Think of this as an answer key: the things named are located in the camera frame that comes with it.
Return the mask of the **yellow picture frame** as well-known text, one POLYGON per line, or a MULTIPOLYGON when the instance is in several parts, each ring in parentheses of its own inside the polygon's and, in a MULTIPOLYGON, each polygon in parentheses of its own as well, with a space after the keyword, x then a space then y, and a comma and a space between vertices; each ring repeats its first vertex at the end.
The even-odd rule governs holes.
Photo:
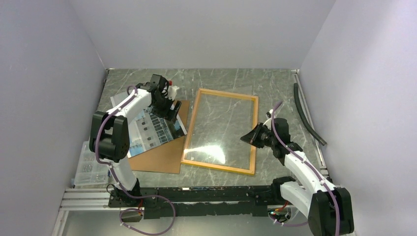
POLYGON ((258 124, 258 107, 257 96, 198 89, 181 162, 254 175, 256 149, 240 138, 258 124))

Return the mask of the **building photo print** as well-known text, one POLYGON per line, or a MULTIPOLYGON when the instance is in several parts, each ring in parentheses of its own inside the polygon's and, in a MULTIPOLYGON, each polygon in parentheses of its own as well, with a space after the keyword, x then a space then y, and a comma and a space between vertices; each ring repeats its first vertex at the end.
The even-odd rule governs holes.
POLYGON ((111 97, 111 102, 113 108, 107 113, 127 118, 129 158, 187 134, 179 115, 175 121, 170 121, 151 111, 151 93, 146 90, 133 89, 130 94, 117 94, 111 97))

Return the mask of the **brown backing board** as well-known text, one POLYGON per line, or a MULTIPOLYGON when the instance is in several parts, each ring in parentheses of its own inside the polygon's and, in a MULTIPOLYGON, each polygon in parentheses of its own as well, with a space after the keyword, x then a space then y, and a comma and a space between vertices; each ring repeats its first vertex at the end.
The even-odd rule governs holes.
MULTIPOLYGON (((179 110, 179 117, 185 128, 187 125, 189 104, 190 102, 188 100, 183 100, 179 110)), ((136 156, 128 157, 131 169, 134 171, 178 174, 185 137, 186 135, 136 156)))

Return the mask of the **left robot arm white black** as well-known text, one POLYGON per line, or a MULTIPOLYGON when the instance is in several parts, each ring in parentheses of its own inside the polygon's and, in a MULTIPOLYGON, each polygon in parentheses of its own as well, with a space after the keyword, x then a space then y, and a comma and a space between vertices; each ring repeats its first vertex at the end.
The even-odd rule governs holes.
POLYGON ((113 108, 92 116, 89 149, 97 163, 105 165, 114 178, 115 188, 123 191, 121 200, 133 207, 140 202, 140 182, 128 163, 129 125, 144 110, 166 121, 176 122, 181 102, 179 88, 165 77, 152 74, 150 81, 129 85, 127 97, 113 108))

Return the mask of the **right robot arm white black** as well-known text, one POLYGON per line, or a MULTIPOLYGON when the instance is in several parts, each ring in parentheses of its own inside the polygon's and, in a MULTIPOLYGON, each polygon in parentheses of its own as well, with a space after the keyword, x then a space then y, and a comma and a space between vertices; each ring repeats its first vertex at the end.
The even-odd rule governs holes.
POLYGON ((256 148, 271 148, 273 155, 294 177, 273 180, 270 197, 276 204, 288 201, 307 219, 315 236, 341 236, 355 230, 349 191, 326 179, 291 139, 284 118, 258 123, 241 141, 256 148))

